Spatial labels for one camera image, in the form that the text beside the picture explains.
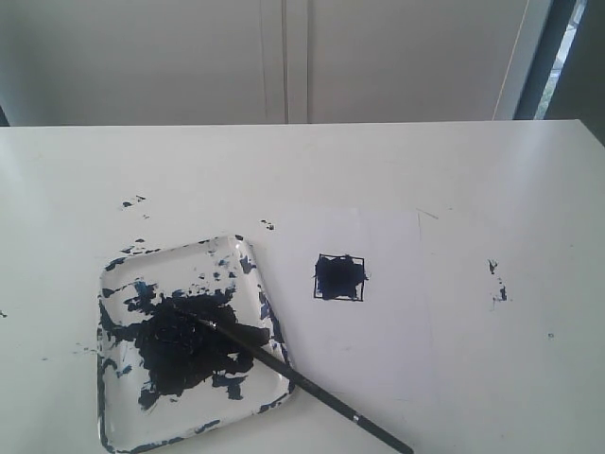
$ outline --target table surface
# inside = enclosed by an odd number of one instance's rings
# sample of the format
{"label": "table surface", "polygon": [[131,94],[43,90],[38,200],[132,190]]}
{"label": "table surface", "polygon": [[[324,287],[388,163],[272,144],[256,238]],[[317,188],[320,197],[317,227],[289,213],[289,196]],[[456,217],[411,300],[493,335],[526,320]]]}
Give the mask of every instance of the table surface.
{"label": "table surface", "polygon": [[[259,219],[297,203],[420,213],[437,391],[343,400],[421,454],[603,451],[605,149],[577,121],[0,130],[0,451],[104,452],[95,297],[120,249],[262,251]],[[391,452],[301,392],[234,430],[163,449]]]}

